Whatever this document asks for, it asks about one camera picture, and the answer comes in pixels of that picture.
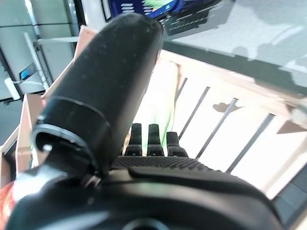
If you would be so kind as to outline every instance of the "green fabric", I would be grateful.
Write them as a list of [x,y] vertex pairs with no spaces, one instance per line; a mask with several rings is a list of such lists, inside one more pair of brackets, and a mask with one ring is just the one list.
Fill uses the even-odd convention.
[[166,150],[166,133],[172,130],[177,90],[177,66],[160,61],[153,72],[134,123],[142,124],[142,148],[147,152],[148,126],[158,124],[161,145]]

